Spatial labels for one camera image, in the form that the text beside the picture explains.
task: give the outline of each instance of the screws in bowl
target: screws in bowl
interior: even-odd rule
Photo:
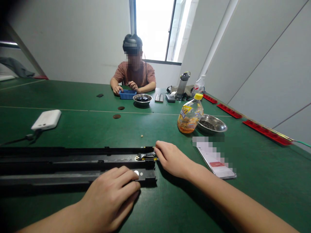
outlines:
[[[203,126],[209,128],[209,129],[215,130],[215,127],[214,127],[211,123],[209,123],[209,122],[207,122],[207,121],[200,121],[200,123],[201,123]]]

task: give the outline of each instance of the hand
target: hand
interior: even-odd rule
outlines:
[[[120,91],[120,90],[123,92],[123,88],[120,87],[120,86],[116,86],[116,87],[114,87],[112,90],[113,90],[113,93],[116,94],[116,95],[120,95],[120,94],[119,94],[119,91]]]
[[[99,176],[76,203],[79,223],[82,224],[80,232],[115,231],[138,196],[140,183],[132,181],[137,179],[138,175],[125,166]]]
[[[139,88],[138,88],[138,86],[136,85],[136,83],[134,83],[133,81],[130,81],[130,82],[128,83],[128,85],[130,86],[130,88],[131,88],[132,90],[136,91],[137,94],[139,94]]]
[[[196,165],[172,143],[157,141],[154,150],[163,168],[179,178],[187,179]]]

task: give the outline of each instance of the hole in table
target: hole in table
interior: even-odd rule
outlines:
[[[121,117],[121,115],[116,114],[116,115],[113,115],[112,117],[113,117],[113,119],[119,119]]]

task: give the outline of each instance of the green wire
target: green wire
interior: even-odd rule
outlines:
[[[294,140],[294,141],[295,141],[295,142],[299,142],[299,143],[301,143],[301,144],[304,144],[305,146],[311,147],[310,145],[306,144],[305,142],[296,141],[296,140]]]

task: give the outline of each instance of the stainless steel bowl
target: stainless steel bowl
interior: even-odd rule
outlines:
[[[148,101],[147,102],[140,102],[140,101],[137,101],[136,99],[138,97],[147,97],[148,98]],[[152,97],[148,94],[137,94],[137,95],[134,95],[133,96],[133,100],[136,102],[136,104],[138,106],[148,106],[152,100]]]
[[[215,129],[213,130],[213,129],[205,127],[204,125],[201,124],[201,121],[207,121],[208,123],[212,124]],[[228,129],[226,124],[223,121],[219,120],[218,118],[216,118],[214,116],[208,115],[208,114],[204,114],[202,116],[197,127],[199,127],[199,129],[201,129],[202,131],[209,133],[209,134],[214,134],[217,132],[222,133],[222,132],[227,131],[227,129]]]

